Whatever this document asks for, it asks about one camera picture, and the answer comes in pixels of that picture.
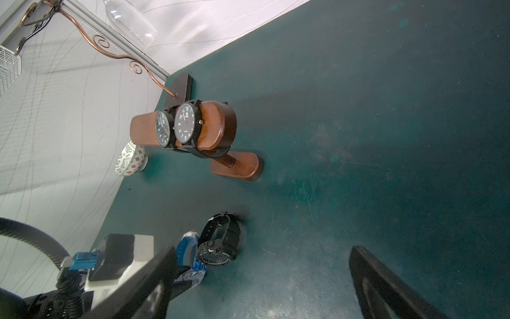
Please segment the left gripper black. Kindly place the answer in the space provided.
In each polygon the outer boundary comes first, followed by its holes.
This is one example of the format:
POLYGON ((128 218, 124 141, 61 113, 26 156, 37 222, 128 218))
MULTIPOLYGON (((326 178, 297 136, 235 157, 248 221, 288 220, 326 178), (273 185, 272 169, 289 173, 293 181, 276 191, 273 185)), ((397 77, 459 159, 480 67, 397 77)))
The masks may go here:
MULTIPOLYGON (((2 289, 2 318, 83 318, 157 256, 150 235, 109 234, 94 251, 75 255, 46 233, 7 236, 43 252, 57 266, 58 276, 54 291, 26 298, 2 289)), ((177 278, 188 269, 178 265, 177 278)), ((191 288, 190 281, 175 280, 170 301, 191 288)), ((133 318, 148 318, 157 297, 158 292, 153 292, 133 318)))

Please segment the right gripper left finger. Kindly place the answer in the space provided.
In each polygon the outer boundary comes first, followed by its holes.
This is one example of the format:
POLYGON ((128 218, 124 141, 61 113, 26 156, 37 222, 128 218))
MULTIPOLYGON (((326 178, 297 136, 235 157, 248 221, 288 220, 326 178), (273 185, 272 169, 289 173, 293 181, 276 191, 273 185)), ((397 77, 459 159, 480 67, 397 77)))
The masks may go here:
POLYGON ((177 278, 175 247, 168 247, 142 267, 133 277, 113 292, 83 318, 133 318, 143 308, 147 298, 158 292, 156 302, 149 307, 148 318, 165 318, 171 290, 177 278))

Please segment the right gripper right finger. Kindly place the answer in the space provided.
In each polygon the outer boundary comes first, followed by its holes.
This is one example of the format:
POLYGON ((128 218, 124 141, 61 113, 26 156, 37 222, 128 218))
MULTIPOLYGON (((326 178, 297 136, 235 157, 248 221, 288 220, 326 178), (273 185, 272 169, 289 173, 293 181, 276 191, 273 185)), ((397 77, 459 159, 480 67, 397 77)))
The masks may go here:
POLYGON ((363 246, 352 248, 349 270, 364 318, 446 318, 363 246))

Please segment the blue translucent watch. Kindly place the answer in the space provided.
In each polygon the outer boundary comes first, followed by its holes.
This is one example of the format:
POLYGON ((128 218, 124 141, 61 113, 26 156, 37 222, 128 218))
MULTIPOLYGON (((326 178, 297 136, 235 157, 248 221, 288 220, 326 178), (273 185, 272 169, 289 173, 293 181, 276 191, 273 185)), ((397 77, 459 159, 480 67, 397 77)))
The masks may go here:
POLYGON ((191 288, 195 288, 203 281, 207 266, 197 257, 199 234, 189 231, 183 235, 177 246, 177 261, 180 267, 189 267, 175 280, 176 283, 190 281, 191 288))

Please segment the slim black analog watch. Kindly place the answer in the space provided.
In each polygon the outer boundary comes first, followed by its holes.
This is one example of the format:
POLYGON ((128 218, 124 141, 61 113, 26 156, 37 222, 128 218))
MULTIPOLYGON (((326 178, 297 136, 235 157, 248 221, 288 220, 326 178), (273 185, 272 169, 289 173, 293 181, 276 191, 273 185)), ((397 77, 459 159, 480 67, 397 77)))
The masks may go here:
POLYGON ((198 158, 215 159, 227 155, 236 128, 234 110, 222 102, 189 100, 175 112, 176 146, 198 158))
POLYGON ((168 150, 176 150, 176 137, 174 133, 175 118, 173 109, 166 108, 157 112, 155 117, 156 138, 161 147, 168 150))

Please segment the wooden T-shaped watch stand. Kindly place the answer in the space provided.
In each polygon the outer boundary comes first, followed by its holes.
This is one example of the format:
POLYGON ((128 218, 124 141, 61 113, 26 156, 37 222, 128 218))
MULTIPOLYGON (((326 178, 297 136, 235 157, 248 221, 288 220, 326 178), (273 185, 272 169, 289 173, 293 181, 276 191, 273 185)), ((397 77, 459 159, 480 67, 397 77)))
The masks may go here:
POLYGON ((263 160, 255 153, 231 150, 236 130, 236 114, 227 103, 195 99, 170 102, 162 110, 133 117, 130 138, 135 145, 211 160, 216 175, 258 179, 263 160))

